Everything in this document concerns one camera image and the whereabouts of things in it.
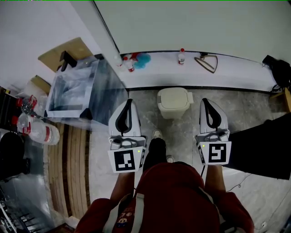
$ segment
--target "person's leg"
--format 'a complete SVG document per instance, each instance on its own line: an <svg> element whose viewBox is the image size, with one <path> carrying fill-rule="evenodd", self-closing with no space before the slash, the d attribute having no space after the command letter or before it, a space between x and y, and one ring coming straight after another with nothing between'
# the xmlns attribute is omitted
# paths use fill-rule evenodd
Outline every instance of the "person's leg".
<svg viewBox="0 0 291 233"><path fill-rule="evenodd" d="M145 158L143 171L160 163L167 162L166 159L166 143L163 139L153 137L149 146L149 153Z"/></svg>

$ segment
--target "black bag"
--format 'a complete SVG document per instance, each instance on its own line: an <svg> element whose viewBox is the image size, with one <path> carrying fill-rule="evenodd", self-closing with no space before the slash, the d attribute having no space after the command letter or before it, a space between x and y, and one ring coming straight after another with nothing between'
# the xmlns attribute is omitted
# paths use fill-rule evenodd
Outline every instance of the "black bag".
<svg viewBox="0 0 291 233"><path fill-rule="evenodd" d="M269 66L274 76L276 85L273 86L272 91L279 91L287 87L290 90L291 86L291 67L290 64L283 60L276 60L267 55L263 60L263 64Z"/></svg>

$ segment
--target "white wall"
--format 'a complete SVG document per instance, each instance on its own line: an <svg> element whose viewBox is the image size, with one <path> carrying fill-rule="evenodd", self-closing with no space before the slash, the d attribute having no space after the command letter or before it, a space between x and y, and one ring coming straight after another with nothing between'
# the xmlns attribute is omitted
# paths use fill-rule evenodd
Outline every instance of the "white wall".
<svg viewBox="0 0 291 233"><path fill-rule="evenodd" d="M202 51L291 63L287 1L95 1L120 51Z"/></svg>
<svg viewBox="0 0 291 233"><path fill-rule="evenodd" d="M0 2L0 86L21 89L35 75L51 83L55 73L38 56L76 37L100 53L68 1Z"/></svg>

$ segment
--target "shoe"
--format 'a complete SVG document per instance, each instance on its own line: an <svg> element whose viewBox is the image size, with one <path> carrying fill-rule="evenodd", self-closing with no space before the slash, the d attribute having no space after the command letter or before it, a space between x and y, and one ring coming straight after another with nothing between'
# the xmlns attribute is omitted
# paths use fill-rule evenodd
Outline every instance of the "shoe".
<svg viewBox="0 0 291 233"><path fill-rule="evenodd" d="M163 139L163 135L162 135L161 130L159 130L159 129L155 129L154 130L154 132L153 132L153 139L155 139L155 138Z"/></svg>
<svg viewBox="0 0 291 233"><path fill-rule="evenodd" d="M172 155L167 155L167 162L174 163L175 159Z"/></svg>

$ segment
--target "trash can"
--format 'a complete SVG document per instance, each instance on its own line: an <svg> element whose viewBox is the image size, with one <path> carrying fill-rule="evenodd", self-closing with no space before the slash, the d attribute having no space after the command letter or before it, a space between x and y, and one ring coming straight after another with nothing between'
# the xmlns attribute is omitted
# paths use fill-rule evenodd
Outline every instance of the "trash can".
<svg viewBox="0 0 291 233"><path fill-rule="evenodd" d="M160 90L157 101L164 119L179 119L193 103L193 96L184 88L173 87Z"/></svg>

